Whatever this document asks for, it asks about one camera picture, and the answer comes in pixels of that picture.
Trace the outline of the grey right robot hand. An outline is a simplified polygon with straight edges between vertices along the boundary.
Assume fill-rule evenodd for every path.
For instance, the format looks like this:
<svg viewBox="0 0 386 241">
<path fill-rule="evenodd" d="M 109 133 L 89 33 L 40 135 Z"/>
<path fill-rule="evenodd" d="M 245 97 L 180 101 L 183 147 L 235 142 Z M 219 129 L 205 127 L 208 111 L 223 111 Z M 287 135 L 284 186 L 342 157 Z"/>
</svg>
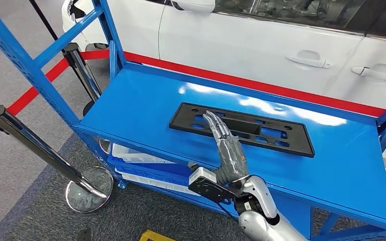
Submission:
<svg viewBox="0 0 386 241">
<path fill-rule="evenodd" d="M 221 164 L 214 170 L 218 184 L 226 185 L 249 176 L 247 161 L 239 138 L 231 133 L 222 119 L 207 110 L 203 114 L 217 144 Z"/>
</svg>

